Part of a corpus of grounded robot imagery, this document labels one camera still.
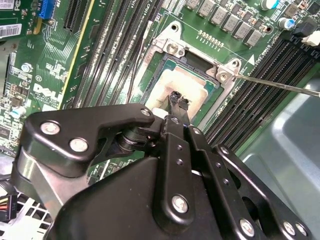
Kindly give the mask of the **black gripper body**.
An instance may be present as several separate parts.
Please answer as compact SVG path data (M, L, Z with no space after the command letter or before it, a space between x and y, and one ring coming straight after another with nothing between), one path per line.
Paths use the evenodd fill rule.
M49 240L219 240L220 230L204 180L192 175L195 219L169 234L153 217L158 157L137 160L74 195L59 211Z

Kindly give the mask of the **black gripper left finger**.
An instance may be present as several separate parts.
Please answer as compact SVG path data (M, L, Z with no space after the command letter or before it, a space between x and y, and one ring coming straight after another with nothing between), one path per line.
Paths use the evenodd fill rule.
M160 158L152 207L156 223L163 229L187 229L193 223L191 147L179 102L167 101L163 118L129 103L36 112L25 120L21 154L64 184L51 187L45 179L46 193L38 194L53 222L73 196L91 186L86 174L92 164L142 151L138 160Z

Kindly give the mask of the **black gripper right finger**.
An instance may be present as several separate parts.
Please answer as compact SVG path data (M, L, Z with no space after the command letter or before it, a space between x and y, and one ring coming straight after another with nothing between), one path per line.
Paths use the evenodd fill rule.
M190 125L188 100L180 102L191 148L195 222L183 240L311 240L306 224L228 147L210 147Z

